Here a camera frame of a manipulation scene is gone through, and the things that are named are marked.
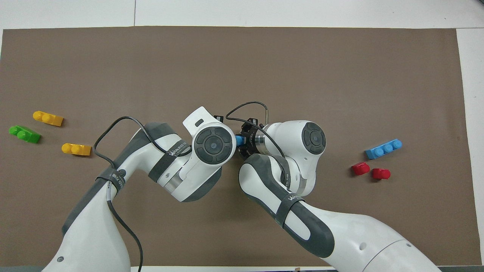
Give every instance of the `blue lego brick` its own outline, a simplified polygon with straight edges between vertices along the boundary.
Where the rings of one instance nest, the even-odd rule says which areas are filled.
[[[235,139],[237,140],[237,146],[241,146],[245,142],[245,139],[243,136],[235,135]]]
[[[387,143],[374,147],[372,149],[365,150],[368,159],[374,160],[385,154],[393,152],[402,147],[402,142],[399,139],[391,140]]]

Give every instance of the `lego brick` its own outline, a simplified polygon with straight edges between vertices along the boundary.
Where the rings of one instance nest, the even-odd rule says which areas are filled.
[[[379,145],[377,147],[374,147],[372,149],[365,150],[365,152],[366,152],[366,155],[368,156],[368,159],[374,160],[385,154],[393,152],[394,150],[397,150],[401,147],[402,147],[402,142],[399,139],[395,139],[395,140],[386,142],[382,145]]]
[[[62,152],[72,155],[89,156],[91,154],[91,147],[86,145],[65,143],[62,145]]]
[[[374,179],[377,179],[377,180],[381,180],[381,179],[387,180],[390,177],[391,173],[390,173],[390,170],[388,169],[375,168],[371,171],[371,175]]]
[[[64,120],[64,117],[60,117],[50,113],[45,113],[39,110],[34,112],[32,117],[37,121],[44,122],[46,124],[51,124],[54,126],[61,126],[62,120]]]
[[[8,130],[8,133],[29,143],[37,143],[40,139],[40,134],[24,126],[13,126]]]
[[[237,141],[237,146],[241,146],[245,142],[244,137],[239,135],[235,135],[235,140]]]
[[[362,174],[370,172],[370,166],[366,163],[357,163],[351,167],[355,175],[360,176]]]

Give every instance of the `gray band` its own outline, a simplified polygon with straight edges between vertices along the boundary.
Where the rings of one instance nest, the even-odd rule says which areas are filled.
[[[291,172],[289,170],[289,163],[282,156],[272,155],[281,168],[281,179],[280,182],[289,190],[291,186]]]
[[[281,205],[277,208],[277,213],[275,215],[275,221],[279,226],[282,227],[284,225],[284,221],[286,220],[287,214],[291,210],[292,205],[300,200],[304,201],[302,197],[295,193],[290,193],[282,199]]]
[[[126,181],[124,180],[123,176],[126,174],[124,170],[120,170],[119,172],[116,169],[112,169],[110,167],[106,168],[96,179],[103,179],[106,181],[110,181],[114,187],[116,187],[116,194],[124,187]]]
[[[154,182],[157,182],[158,179],[163,175],[163,173],[170,167],[170,165],[175,161],[178,155],[186,149],[188,144],[184,140],[179,140],[170,147],[169,150],[161,157],[161,159],[153,166],[148,177],[152,179]]]

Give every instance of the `brown paper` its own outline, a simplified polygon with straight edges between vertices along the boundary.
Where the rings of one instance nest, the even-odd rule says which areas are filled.
[[[327,137],[308,204],[388,224],[437,265],[481,264],[455,30],[130,27],[5,30],[0,266],[46,265],[61,226],[107,163],[64,154],[92,145],[119,116],[182,125],[199,106],[224,115],[252,100],[270,122],[310,120]],[[65,118],[62,127],[32,118]],[[264,119],[250,105],[234,116]],[[226,121],[236,133],[240,124]],[[9,135],[39,132],[38,144]],[[101,142],[111,158],[137,130],[124,121]],[[398,138],[376,160],[374,182],[350,167],[365,149]],[[242,159],[223,167],[201,200],[179,203],[137,172],[114,200],[141,240],[145,265],[324,266],[238,184]],[[138,251],[120,227],[132,265]]]

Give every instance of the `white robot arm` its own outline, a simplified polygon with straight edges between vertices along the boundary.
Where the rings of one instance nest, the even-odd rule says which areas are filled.
[[[131,270],[109,204],[135,170],[146,172],[180,202],[200,199],[215,185],[221,166],[235,152],[233,132],[204,107],[190,114],[183,125],[193,137],[192,152],[166,123],[152,122],[145,126],[152,140],[166,152],[155,146],[142,129],[133,135],[111,161],[114,167],[99,175],[68,216],[62,227],[62,244],[43,272]]]
[[[309,121],[263,128],[242,126],[239,147],[246,157],[239,172],[242,190],[310,253],[340,272],[439,272],[414,245],[384,223],[366,215],[330,212],[307,204],[316,164],[326,147],[323,130]]]

